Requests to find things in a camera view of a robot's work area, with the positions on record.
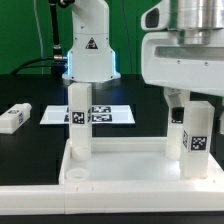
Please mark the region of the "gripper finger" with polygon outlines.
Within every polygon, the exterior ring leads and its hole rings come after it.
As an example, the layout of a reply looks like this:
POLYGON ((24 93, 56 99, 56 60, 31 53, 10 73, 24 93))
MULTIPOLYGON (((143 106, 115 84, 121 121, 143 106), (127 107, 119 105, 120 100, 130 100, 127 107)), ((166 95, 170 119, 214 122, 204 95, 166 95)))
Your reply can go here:
POLYGON ((223 111, 219 118, 219 133, 224 134, 224 99, 222 99, 223 111))

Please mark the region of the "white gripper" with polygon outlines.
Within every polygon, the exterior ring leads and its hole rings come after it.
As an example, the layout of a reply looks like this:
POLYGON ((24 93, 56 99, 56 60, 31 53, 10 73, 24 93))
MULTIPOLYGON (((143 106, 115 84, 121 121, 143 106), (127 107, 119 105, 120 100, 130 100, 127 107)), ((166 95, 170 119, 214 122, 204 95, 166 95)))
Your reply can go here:
POLYGON ((179 45, 176 32, 146 34, 141 73, 147 84, 169 87, 164 97, 171 119, 182 121, 180 89, 224 97, 224 30, 213 30, 208 45, 179 45))

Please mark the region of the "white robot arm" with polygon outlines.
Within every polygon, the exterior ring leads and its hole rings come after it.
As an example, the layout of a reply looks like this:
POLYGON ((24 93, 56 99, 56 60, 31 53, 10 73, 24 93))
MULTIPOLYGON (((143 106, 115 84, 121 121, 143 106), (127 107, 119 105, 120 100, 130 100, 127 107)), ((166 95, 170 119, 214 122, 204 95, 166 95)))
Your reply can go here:
MULTIPOLYGON (((72 4, 73 46, 63 77, 116 80, 104 0, 72 4)), ((160 0, 141 17, 141 74, 147 84, 224 98, 224 0, 160 0)))

